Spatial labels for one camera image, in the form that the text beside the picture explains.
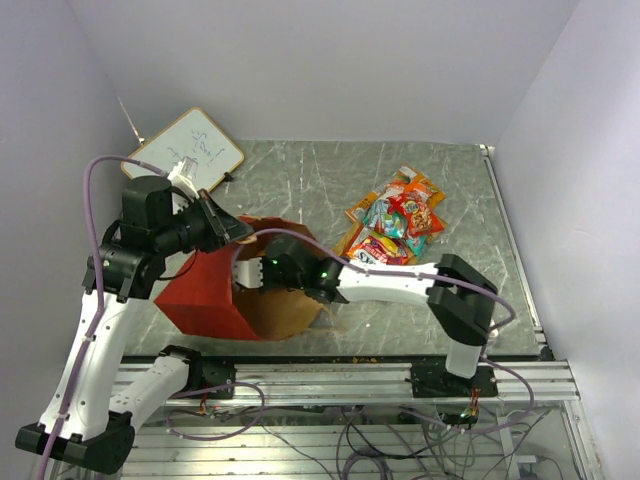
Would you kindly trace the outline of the red paper bag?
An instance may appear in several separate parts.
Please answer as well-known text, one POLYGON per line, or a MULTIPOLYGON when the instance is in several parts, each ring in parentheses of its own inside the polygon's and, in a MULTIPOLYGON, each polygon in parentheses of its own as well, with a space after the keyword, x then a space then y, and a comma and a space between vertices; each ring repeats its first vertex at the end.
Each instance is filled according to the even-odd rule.
POLYGON ((232 286, 233 243, 198 253, 168 283, 155 305, 184 334, 214 339, 282 341, 311 326, 324 309, 302 292, 261 293, 232 286))

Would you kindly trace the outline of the teal candy snack pack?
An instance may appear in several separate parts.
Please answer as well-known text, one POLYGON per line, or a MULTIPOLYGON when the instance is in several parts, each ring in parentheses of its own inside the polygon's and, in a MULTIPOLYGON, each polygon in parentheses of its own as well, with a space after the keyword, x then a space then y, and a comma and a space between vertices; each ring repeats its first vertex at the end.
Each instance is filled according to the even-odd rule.
POLYGON ((364 217, 363 224, 380 235, 402 240, 416 256, 424 253, 425 237, 410 234, 409 221, 402 213, 392 208, 387 198, 377 199, 373 202, 364 217))

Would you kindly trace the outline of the red foil snack pack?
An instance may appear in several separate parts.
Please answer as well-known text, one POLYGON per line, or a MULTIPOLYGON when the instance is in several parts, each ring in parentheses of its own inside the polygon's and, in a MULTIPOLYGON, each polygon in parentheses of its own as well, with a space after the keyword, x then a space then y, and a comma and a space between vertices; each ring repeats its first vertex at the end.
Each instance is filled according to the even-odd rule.
POLYGON ((428 199, 417 193, 403 193, 389 198, 390 211, 400 214, 407 222, 407 234, 426 236, 443 231, 445 225, 433 213, 428 199))

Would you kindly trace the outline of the orange chip bag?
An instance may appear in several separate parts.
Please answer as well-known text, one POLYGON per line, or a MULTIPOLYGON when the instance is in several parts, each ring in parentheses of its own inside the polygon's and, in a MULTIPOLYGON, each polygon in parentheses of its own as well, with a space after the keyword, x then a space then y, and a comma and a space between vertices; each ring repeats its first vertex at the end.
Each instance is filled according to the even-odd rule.
POLYGON ((446 198, 446 194, 429 177, 420 170, 403 164, 389 181, 375 187, 353 206, 349 207, 345 211, 347 218, 352 222, 362 221, 377 199, 400 193, 414 181, 417 181, 426 190, 430 208, 435 208, 446 198))

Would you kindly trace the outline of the orange cracker snack pack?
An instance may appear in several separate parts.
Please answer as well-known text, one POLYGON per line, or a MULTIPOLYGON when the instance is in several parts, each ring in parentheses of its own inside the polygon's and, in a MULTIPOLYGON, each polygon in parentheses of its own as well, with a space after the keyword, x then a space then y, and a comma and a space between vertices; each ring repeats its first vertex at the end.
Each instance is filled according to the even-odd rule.
POLYGON ((426 199, 429 199, 435 194, 433 188, 425 179, 418 179, 408 184, 390 184, 384 193, 384 197, 389 198, 403 193, 417 193, 426 199))

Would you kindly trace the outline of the yellow chip bag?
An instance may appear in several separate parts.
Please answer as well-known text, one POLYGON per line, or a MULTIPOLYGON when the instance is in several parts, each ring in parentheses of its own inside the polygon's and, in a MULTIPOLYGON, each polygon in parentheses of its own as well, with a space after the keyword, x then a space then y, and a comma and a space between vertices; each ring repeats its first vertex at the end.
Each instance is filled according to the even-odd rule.
POLYGON ((356 222, 333 248, 340 256, 363 263, 386 265, 416 264, 448 224, 434 216, 431 231, 424 236, 391 238, 356 222))

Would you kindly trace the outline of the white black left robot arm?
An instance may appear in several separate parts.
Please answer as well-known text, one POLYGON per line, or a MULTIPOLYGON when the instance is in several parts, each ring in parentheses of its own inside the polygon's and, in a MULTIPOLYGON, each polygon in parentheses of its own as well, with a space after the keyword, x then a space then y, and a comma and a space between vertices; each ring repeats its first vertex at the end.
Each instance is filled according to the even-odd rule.
POLYGON ((112 386, 134 318, 177 253, 215 252, 253 232, 185 179, 141 176, 122 193, 121 216, 95 241, 82 282, 78 329, 40 419, 19 429, 18 449, 106 475, 127 459, 139 427, 171 395, 203 387, 199 353, 167 347, 121 394, 112 386))

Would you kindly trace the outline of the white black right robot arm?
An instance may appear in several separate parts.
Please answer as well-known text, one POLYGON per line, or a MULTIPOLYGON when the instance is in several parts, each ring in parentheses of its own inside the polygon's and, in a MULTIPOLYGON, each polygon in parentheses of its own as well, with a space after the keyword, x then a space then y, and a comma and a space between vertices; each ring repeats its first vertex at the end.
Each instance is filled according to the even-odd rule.
POLYGON ((347 259, 327 251, 309 237, 270 228, 262 260, 263 290, 301 291, 324 304, 383 301, 428 307, 450 339, 442 387, 465 394, 476 383, 499 302, 495 286, 462 258, 446 254, 436 263, 387 265, 347 259))

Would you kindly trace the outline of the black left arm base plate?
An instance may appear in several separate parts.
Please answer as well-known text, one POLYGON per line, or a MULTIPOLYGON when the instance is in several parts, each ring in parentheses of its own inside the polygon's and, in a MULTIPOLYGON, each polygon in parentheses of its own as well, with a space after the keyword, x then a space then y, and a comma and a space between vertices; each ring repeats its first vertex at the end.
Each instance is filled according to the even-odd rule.
POLYGON ((209 387, 229 386, 235 369, 225 361, 207 360, 189 349, 165 349, 140 377, 148 393, 157 398, 202 395, 209 387))

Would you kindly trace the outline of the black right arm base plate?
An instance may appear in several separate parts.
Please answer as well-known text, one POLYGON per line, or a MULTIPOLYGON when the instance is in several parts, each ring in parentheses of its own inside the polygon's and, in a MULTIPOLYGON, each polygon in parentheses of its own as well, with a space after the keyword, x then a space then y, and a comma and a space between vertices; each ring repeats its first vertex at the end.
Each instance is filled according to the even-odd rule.
POLYGON ((498 395, 494 369, 480 365, 470 379, 455 376, 445 369, 444 356, 427 357, 412 363, 405 382, 411 387, 414 398, 467 398, 473 394, 480 398, 498 395))

